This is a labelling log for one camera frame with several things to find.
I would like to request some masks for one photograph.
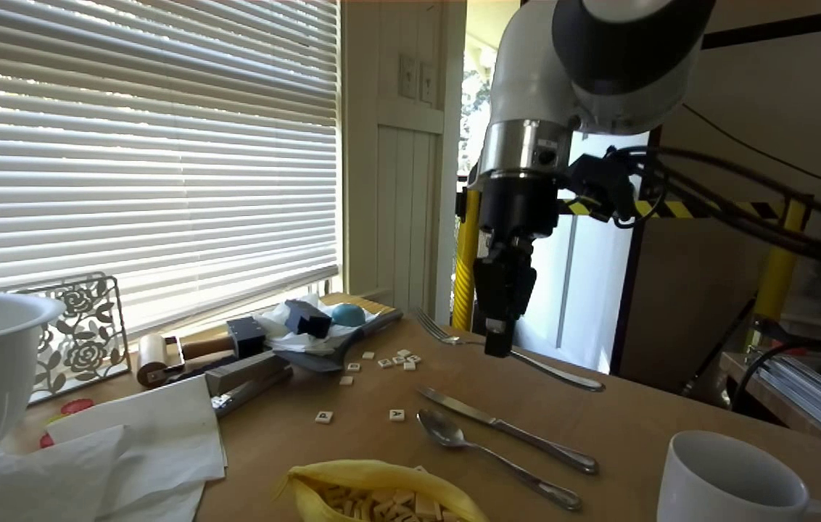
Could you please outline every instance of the spoon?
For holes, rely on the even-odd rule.
[[[571,490],[554,487],[544,477],[536,477],[531,470],[519,467],[518,461],[507,461],[505,455],[493,453],[491,445],[473,444],[467,441],[465,428],[457,425],[452,421],[419,408],[419,421],[426,428],[426,434],[448,450],[480,450],[491,458],[496,458],[499,463],[505,463],[512,473],[518,473],[528,487],[534,487],[536,492],[548,496],[554,503],[565,508],[565,509],[580,509],[580,496],[574,496]]]

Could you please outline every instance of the window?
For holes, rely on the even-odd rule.
[[[0,287],[111,271],[132,332],[338,271],[333,0],[0,2]]]

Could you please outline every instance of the white mug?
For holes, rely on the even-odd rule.
[[[821,500],[774,455],[719,432],[670,437],[658,522],[799,522],[809,516],[821,516]]]

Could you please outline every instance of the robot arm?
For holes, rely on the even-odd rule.
[[[612,181],[593,161],[580,174],[568,168],[571,134],[657,126],[681,102],[712,4],[715,0],[531,0],[505,29],[491,126],[473,176],[483,190],[480,228],[489,231],[489,254],[473,267],[489,352],[512,350],[536,279],[531,244],[558,225],[558,190],[603,197],[615,212],[632,205],[623,176]]]

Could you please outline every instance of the white paper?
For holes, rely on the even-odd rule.
[[[0,522],[93,522],[127,445],[123,425],[30,455],[0,453]]]
[[[49,432],[55,441],[72,441],[117,424],[127,428],[132,444],[120,455],[113,487],[100,503],[101,516],[153,509],[159,500],[174,503],[187,496],[198,503],[193,487],[225,477],[227,453],[203,377],[84,408],[53,424]]]

